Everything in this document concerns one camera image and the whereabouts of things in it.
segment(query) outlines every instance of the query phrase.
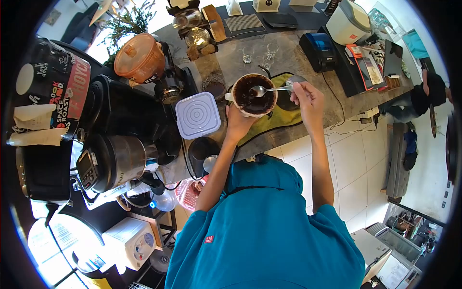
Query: marble countertop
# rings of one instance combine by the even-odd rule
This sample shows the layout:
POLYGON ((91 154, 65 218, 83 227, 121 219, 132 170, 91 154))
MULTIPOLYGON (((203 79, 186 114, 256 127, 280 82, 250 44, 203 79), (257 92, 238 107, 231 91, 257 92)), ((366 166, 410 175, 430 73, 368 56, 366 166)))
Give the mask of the marble countertop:
MULTIPOLYGON (((326 78, 326 80, 324 80, 321 73, 316 73, 313 70, 310 62, 298 45, 300 37, 306 32, 315 31, 285 31, 230 40, 219 44, 219 51, 217 53, 201 57, 195 62, 189 61, 186 56, 186 44, 179 38, 177 32, 171 25, 158 30, 155 34, 159 35, 162 41, 169 44, 176 65, 181 68, 189 67, 191 69, 199 90, 201 90, 202 81, 205 81, 209 76, 221 77, 225 82, 226 88, 228 88, 233 85, 239 77, 245 74, 260 73, 266 75, 258 65, 261 64, 262 57, 266 52, 266 45, 268 43, 277 43, 279 51, 270 69, 271 75, 277 75, 283 72, 301 75, 324 93, 324 127, 331 126, 343 120, 342 108, 332 91, 342 103, 345 118, 348 119, 413 88, 411 80, 407 79, 404 74, 402 74, 400 77, 401 87, 399 88, 384 92, 373 90, 347 98, 335 71, 324 72, 326 78), (249 64, 242 61, 242 48, 246 46, 252 46, 255 49, 253 60, 249 64)), ((219 103, 218 107, 222 124, 219 130, 210 137, 221 145, 226 133, 225 102, 219 103)), ((303 125, 274 129, 254 138, 245 146, 241 147, 238 151, 238 155, 235 157, 235 161, 268 151, 307 134, 303 125)), ((191 141, 186 141, 186 146, 188 147, 190 143, 191 141)), ((184 159, 181 155, 170 164, 161 166, 159 171, 163 175, 164 181, 168 183, 173 183, 189 177, 184 159)))

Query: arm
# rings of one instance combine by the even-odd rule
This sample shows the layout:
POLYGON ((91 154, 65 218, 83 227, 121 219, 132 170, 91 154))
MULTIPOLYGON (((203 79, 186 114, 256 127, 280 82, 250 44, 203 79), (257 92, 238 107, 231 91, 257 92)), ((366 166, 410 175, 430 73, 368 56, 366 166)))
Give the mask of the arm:
POLYGON ((300 104, 303 123, 311 138, 313 213, 324 204, 334 205, 334 185, 329 170, 322 118, 324 94, 308 82, 294 83, 291 101, 300 104))
POLYGON ((428 76, 428 70, 422 69, 422 88, 424 89, 424 92, 427 96, 430 95, 430 88, 428 87, 427 83, 427 76, 428 76))
POLYGON ((218 202, 228 177, 234 149, 257 120, 255 117, 244 117, 234 104, 226 106, 226 115, 228 116, 226 137, 208 180, 197 198, 195 211, 208 212, 218 202))

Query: coffee grounds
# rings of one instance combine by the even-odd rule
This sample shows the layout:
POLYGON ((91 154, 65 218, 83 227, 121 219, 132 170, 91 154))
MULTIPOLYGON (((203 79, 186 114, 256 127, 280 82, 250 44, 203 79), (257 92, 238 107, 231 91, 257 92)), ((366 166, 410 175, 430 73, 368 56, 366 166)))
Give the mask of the coffee grounds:
POLYGON ((267 92, 262 97, 256 98, 256 92, 250 89, 254 86, 260 85, 266 89, 273 88, 268 80, 258 75, 248 75, 241 78, 234 89, 237 105, 242 106, 242 110, 253 113, 261 114, 267 112, 274 103, 274 92, 267 92))

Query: jeans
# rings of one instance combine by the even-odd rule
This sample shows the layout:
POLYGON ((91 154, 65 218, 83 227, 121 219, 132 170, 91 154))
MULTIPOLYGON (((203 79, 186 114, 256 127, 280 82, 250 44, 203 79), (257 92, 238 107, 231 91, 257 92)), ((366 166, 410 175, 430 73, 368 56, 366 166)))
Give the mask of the jeans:
POLYGON ((397 98, 379 105, 378 109, 381 113, 391 114, 395 118, 396 122, 399 123, 408 123, 419 117, 412 105, 411 92, 405 92, 397 98))

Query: person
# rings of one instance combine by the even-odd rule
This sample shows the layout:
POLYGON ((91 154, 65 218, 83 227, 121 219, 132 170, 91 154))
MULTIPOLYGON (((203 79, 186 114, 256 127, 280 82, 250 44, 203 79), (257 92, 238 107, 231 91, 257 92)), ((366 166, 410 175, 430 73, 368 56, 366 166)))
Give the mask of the person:
POLYGON ((308 82, 293 89, 291 101, 300 104, 312 143, 314 214, 306 214, 302 178, 289 164, 263 155, 231 165, 238 141, 256 120, 231 104, 221 151, 175 242, 166 288, 361 286, 363 256, 333 208, 324 95, 308 82))
POLYGON ((436 73, 422 69, 422 83, 402 95, 379 105, 380 113, 391 114, 399 123, 408 123, 433 107, 442 105, 448 98, 452 103, 451 90, 436 73))

